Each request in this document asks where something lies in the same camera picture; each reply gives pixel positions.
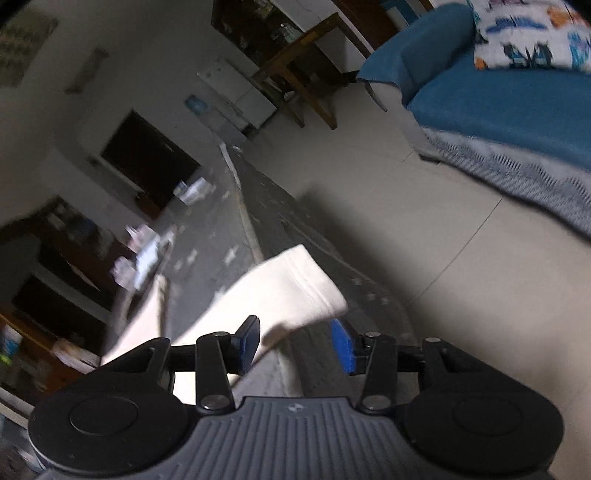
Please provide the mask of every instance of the blue sofa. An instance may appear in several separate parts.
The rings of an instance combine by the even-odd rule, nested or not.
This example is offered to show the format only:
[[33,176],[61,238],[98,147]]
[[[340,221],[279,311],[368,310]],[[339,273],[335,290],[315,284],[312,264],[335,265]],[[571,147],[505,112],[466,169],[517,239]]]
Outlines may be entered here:
[[423,15],[358,74],[419,154],[539,204],[591,235],[591,74],[476,70],[466,5]]

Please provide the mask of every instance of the gray ribbed plate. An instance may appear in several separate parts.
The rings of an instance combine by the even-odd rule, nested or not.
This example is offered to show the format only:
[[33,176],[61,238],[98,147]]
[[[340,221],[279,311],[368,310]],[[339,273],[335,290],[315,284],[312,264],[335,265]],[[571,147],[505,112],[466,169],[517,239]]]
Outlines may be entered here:
[[[42,480],[69,477],[46,471]],[[459,480],[419,456],[385,417],[345,398],[248,397],[229,415],[198,422],[158,465],[126,480]],[[548,480],[536,473],[523,480]]]

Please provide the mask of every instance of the sofa armrest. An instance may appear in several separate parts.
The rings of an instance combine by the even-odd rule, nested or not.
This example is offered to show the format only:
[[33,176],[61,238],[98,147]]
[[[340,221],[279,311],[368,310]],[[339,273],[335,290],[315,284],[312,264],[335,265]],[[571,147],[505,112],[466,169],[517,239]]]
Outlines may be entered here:
[[423,85],[448,68],[472,43],[474,32],[472,10],[468,6],[442,5],[372,53],[357,79],[398,86],[406,105]]

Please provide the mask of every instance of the patterned pillow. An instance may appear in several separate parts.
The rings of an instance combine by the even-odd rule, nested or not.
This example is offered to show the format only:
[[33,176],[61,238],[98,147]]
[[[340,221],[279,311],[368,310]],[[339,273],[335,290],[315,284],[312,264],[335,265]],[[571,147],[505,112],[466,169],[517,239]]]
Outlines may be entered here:
[[477,69],[555,67],[591,72],[591,27],[561,0],[467,0]]

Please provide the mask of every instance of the tiled floor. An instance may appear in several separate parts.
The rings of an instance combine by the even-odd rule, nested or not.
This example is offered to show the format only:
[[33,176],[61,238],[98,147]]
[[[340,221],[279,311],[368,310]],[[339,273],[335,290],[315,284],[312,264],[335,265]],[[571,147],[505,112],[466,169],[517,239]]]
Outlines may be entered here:
[[387,284],[422,336],[441,336],[563,413],[552,472],[591,478],[591,243],[552,216],[412,152],[361,85],[331,131],[276,115],[247,159],[323,221],[343,256]]

